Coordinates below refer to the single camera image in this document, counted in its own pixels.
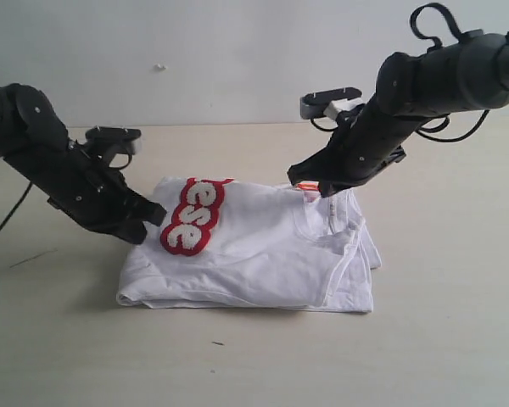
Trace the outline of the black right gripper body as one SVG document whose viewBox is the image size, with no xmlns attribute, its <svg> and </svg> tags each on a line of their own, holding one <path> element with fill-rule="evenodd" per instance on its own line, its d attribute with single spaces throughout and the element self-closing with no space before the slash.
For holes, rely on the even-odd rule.
<svg viewBox="0 0 509 407">
<path fill-rule="evenodd" d="M 362 110 L 327 144 L 335 153 L 333 179 L 362 179 L 366 183 L 392 161 L 389 156 L 406 138 L 406 120 L 377 109 Z"/>
</svg>

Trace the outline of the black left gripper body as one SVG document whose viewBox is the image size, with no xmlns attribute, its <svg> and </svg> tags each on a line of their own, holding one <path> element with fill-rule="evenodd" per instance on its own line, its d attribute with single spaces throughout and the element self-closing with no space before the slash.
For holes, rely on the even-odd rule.
<svg viewBox="0 0 509 407">
<path fill-rule="evenodd" d="M 97 232 L 103 212 L 123 212 L 125 178 L 79 148 L 46 150 L 48 201 L 83 228 Z"/>
</svg>

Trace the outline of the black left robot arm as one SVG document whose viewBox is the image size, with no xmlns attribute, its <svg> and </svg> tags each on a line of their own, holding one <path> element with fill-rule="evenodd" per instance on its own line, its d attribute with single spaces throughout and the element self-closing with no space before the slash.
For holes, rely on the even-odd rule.
<svg viewBox="0 0 509 407">
<path fill-rule="evenodd" d="M 166 211 L 130 189 L 118 154 L 132 158 L 138 129 L 95 126 L 79 143 L 46 95 L 33 86 L 0 86 L 0 159 L 47 194 L 48 202 L 82 228 L 140 244 L 147 224 L 162 224 Z"/>
</svg>

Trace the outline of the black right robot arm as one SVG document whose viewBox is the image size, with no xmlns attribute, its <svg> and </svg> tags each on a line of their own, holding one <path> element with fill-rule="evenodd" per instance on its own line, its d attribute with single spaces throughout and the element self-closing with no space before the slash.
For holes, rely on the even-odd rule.
<svg viewBox="0 0 509 407">
<path fill-rule="evenodd" d="M 292 185 L 314 181 L 323 197 L 362 186 L 405 158 L 409 136 L 437 142 L 452 114 L 470 111 L 481 114 L 476 131 L 490 111 L 509 104 L 509 32 L 462 31 L 445 5 L 428 6 L 444 17 L 456 43 L 429 36 L 433 45 L 422 55 L 393 53 L 367 102 L 351 86 L 300 99 L 302 119 L 328 118 L 335 126 L 322 150 L 288 169 Z"/>
</svg>

